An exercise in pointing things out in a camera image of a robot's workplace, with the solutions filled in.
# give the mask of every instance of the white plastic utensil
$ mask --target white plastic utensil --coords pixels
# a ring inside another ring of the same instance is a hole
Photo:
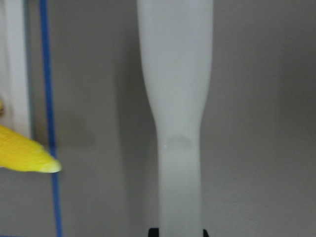
[[[213,0],[138,0],[145,85],[158,134],[159,236],[201,237],[199,131]]]

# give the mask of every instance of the blue stripe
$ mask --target blue stripe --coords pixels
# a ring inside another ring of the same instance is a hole
[[[46,96],[49,152],[53,157],[57,158],[55,125],[54,125],[53,94],[52,94],[52,82],[51,82],[51,70],[50,70],[47,1],[46,0],[39,0],[39,11],[40,11],[41,41],[42,41],[42,53],[43,53],[43,66],[44,66],[44,83],[45,83],[45,96]],[[52,180],[56,236],[62,237],[63,232],[62,232],[62,220],[61,220],[61,212],[60,212],[58,174],[53,173],[51,175],[51,180]]]

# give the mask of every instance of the blue line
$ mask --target blue line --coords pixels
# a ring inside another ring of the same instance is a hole
[[[39,0],[39,11],[40,11],[41,41],[42,41],[42,53],[43,53],[43,66],[44,66],[44,82],[45,82],[49,152],[53,157],[57,158],[55,126],[54,126],[53,94],[52,94],[52,82],[51,82],[51,70],[50,70],[47,0]],[[57,237],[62,237],[63,232],[62,232],[62,220],[61,220],[60,200],[59,200],[58,174],[53,173],[51,175],[51,180],[52,180],[56,235]]]

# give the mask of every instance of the yellow corn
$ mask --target yellow corn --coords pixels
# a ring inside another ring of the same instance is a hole
[[[16,171],[54,173],[60,163],[43,146],[0,125],[0,166]]]

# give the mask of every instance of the black object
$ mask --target black object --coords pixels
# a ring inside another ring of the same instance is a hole
[[[148,237],[159,237],[159,228],[150,228],[148,231]],[[203,230],[203,237],[209,237],[206,230]]]

